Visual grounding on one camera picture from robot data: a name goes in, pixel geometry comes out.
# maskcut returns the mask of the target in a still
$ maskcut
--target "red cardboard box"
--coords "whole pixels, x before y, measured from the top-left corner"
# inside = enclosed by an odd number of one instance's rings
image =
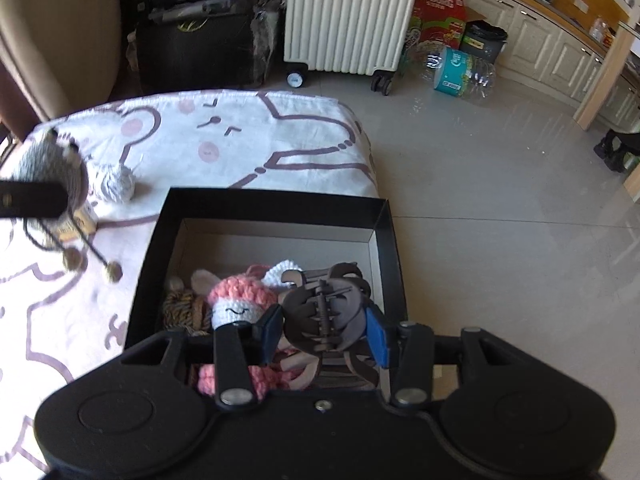
[[[463,0],[415,0],[406,47],[429,41],[459,48],[467,10]]]

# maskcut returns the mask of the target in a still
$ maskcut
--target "tiled floor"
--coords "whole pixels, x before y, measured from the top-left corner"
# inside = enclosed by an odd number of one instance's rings
[[[591,151],[604,128],[506,80],[483,106],[411,77],[387,98],[342,74],[304,91],[369,134],[411,317],[482,326],[600,392],[618,419],[604,472],[640,479],[640,205]]]

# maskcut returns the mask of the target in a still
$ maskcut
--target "empty water bottle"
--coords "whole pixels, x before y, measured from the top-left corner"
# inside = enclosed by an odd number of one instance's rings
[[[425,42],[411,47],[407,57],[420,77],[440,92],[481,100],[494,88],[495,67],[491,63],[450,46]]]

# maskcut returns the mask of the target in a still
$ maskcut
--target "blue gripper pad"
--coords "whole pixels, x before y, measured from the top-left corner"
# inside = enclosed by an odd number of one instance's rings
[[[375,303],[367,307],[367,342],[369,349],[381,368],[398,366],[396,330],[390,325]]]

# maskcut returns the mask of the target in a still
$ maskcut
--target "black trash bin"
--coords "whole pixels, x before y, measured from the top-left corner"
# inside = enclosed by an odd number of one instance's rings
[[[483,20],[466,24],[460,50],[495,64],[507,43],[507,31]]]

